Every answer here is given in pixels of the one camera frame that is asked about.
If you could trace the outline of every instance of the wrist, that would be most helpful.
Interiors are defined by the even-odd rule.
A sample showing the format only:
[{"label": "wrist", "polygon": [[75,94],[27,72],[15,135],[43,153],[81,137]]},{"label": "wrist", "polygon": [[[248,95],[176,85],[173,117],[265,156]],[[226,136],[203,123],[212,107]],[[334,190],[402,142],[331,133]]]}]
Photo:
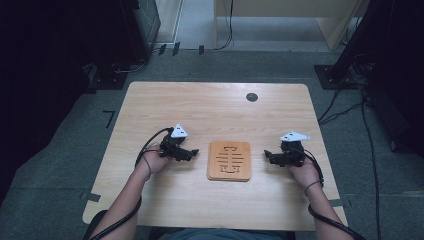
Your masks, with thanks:
[{"label": "wrist", "polygon": [[309,192],[314,191],[315,189],[321,189],[322,191],[322,187],[321,187],[321,181],[317,180],[315,182],[310,183],[308,186],[305,187],[305,190],[303,190],[305,197],[309,196]]},{"label": "wrist", "polygon": [[324,194],[324,191],[321,187],[321,184],[316,183],[316,184],[312,184],[310,185],[310,187],[308,189],[305,189],[305,196],[308,199],[314,198],[315,196]]},{"label": "wrist", "polygon": [[149,180],[151,175],[151,169],[149,168],[147,161],[144,159],[144,156],[141,157],[140,162],[138,163],[136,169],[131,175],[136,177],[141,182]]},{"label": "wrist", "polygon": [[138,165],[136,166],[136,172],[147,172],[146,181],[149,180],[150,176],[154,173],[154,163],[159,158],[158,153],[155,150],[146,150],[140,158]]}]

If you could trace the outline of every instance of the cable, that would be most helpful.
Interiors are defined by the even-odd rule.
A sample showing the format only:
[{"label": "cable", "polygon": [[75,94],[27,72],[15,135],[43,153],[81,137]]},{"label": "cable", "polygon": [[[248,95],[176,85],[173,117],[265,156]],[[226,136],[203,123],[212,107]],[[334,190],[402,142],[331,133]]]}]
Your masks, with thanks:
[{"label": "cable", "polygon": [[233,26],[232,26],[233,7],[234,7],[234,0],[231,0],[230,21],[229,21],[230,24],[228,24],[228,22],[227,22],[227,26],[228,26],[228,28],[230,30],[230,34],[228,36],[228,39],[227,39],[227,41],[225,42],[225,44],[222,47],[220,47],[220,48],[214,48],[214,50],[222,50],[222,49],[228,47],[231,42],[234,43],[234,40],[233,40]]},{"label": "cable", "polygon": [[354,70],[356,75],[361,76],[361,78],[366,79],[369,77],[369,73],[374,67],[374,63],[363,63],[358,64],[356,62],[352,63],[352,69]]},{"label": "cable", "polygon": [[327,113],[330,111],[330,109],[333,107],[334,101],[336,101],[337,95],[339,94],[339,91],[342,89],[341,86],[344,84],[343,81],[339,82],[339,85],[337,86],[336,91],[334,92],[333,99],[331,99],[330,105],[327,107],[327,109],[324,111],[324,113],[321,115],[320,118],[318,118],[318,122],[321,122],[321,120],[327,115]]},{"label": "cable", "polygon": [[118,70],[118,71],[114,71],[114,72],[115,72],[115,73],[133,73],[133,72],[136,72],[136,71],[140,70],[142,67],[144,67],[144,65],[146,64],[146,62],[147,62],[146,60],[143,60],[143,64],[142,64],[141,66],[137,67],[136,69],[132,69],[132,70],[123,70],[123,71]]},{"label": "cable", "polygon": [[[349,67],[349,73],[351,74],[351,76],[353,77],[353,79],[351,78],[351,81],[353,81],[355,84],[359,85],[359,86],[365,86],[365,82],[366,82],[366,76],[360,72],[358,72],[358,70],[356,69],[356,64],[353,63],[350,67]],[[362,83],[356,82],[354,79],[355,78],[359,78],[359,80],[363,81]]]},{"label": "cable", "polygon": [[330,116],[328,116],[324,120],[318,122],[318,124],[319,125],[324,125],[324,124],[326,124],[328,122],[331,122],[331,121],[335,120],[336,118],[338,118],[340,115],[347,114],[350,110],[352,110],[354,108],[357,108],[357,107],[360,107],[361,105],[362,105],[362,102],[361,103],[354,104],[350,108],[348,108],[348,109],[346,109],[346,110],[344,110],[342,112],[331,114]]},{"label": "cable", "polygon": [[[155,135],[153,135],[143,146],[143,148],[141,148],[140,153],[137,156],[136,159],[136,163],[135,165],[137,166],[138,162],[140,161],[141,157],[143,157],[144,153],[146,152],[158,152],[157,150],[145,150],[146,147],[150,144],[150,142],[155,139],[160,133],[164,132],[164,131],[170,131],[171,128],[164,128],[162,130],[160,130],[159,132],[157,132]],[[134,209],[125,217],[123,217],[122,219],[120,219],[119,221],[117,221],[116,223],[110,225],[109,227],[105,228],[103,231],[99,232],[98,234],[96,234],[94,237],[90,238],[90,240],[98,240],[103,238],[104,236],[106,236],[107,234],[111,233],[112,231],[114,231],[116,228],[122,226],[124,223],[126,223],[129,219],[131,219],[140,209],[141,206],[141,196],[140,199],[138,200],[137,205],[134,207]]]},{"label": "cable", "polygon": [[[174,50],[174,48],[165,48],[164,50]],[[160,51],[160,48],[154,48],[152,50],[152,53],[157,51]],[[180,48],[179,51],[199,51],[199,49],[198,48]]]},{"label": "cable", "polygon": [[364,105],[366,104],[365,97],[362,101],[362,119],[364,120],[365,129],[367,130],[368,139],[370,141],[371,147],[371,159],[374,173],[374,184],[375,184],[375,217],[377,221],[377,239],[381,239],[381,231],[380,231],[380,189],[378,184],[378,176],[377,176],[377,163],[375,160],[375,150],[374,150],[374,142],[372,140],[371,131],[368,126],[367,119],[365,117]]},{"label": "cable", "polygon": [[314,155],[311,152],[309,152],[308,150],[306,150],[306,149],[303,149],[303,151],[307,152],[311,156],[309,156],[308,154],[306,154],[306,153],[304,153],[304,152],[302,152],[302,151],[300,151],[300,150],[298,150],[296,148],[289,147],[289,146],[287,146],[287,147],[290,148],[290,150],[296,151],[296,152],[302,154],[303,156],[309,158],[309,160],[311,160],[312,164],[314,164],[314,167],[315,167],[315,169],[318,172],[318,176],[319,176],[319,181],[320,181],[321,187],[324,187],[324,175],[322,174],[321,167],[319,166],[318,161],[314,157]]},{"label": "cable", "polygon": [[341,224],[341,223],[339,223],[339,222],[336,222],[336,221],[334,221],[334,220],[332,220],[332,219],[330,219],[330,218],[327,218],[327,217],[324,217],[324,216],[322,216],[322,215],[318,214],[317,212],[315,212],[315,211],[312,209],[311,205],[309,205],[309,206],[308,206],[308,211],[309,211],[309,213],[310,213],[310,214],[311,214],[314,218],[316,218],[316,219],[318,219],[318,220],[320,220],[320,221],[322,221],[322,222],[328,223],[328,224],[330,224],[331,226],[333,226],[333,227],[335,227],[335,228],[338,228],[338,229],[342,230],[343,232],[345,232],[345,233],[349,234],[350,236],[352,236],[352,237],[353,237],[353,239],[365,240],[365,238],[364,238],[364,237],[362,237],[359,233],[357,233],[357,232],[353,231],[351,228],[349,228],[349,227],[347,227],[347,226],[345,226],[345,225],[343,225],[343,224]]},{"label": "cable", "polygon": [[90,240],[102,239],[104,236],[106,236],[107,234],[111,233],[113,230],[115,230],[119,226],[122,226],[122,224],[124,224],[125,222],[127,222],[128,220],[130,220],[138,212],[138,209],[140,209],[140,206],[141,206],[141,197],[138,200],[137,205],[135,206],[135,208],[127,216],[123,217],[121,220],[119,220],[116,223],[110,225],[109,227],[105,228],[103,231],[99,232],[94,237],[90,238]]}]

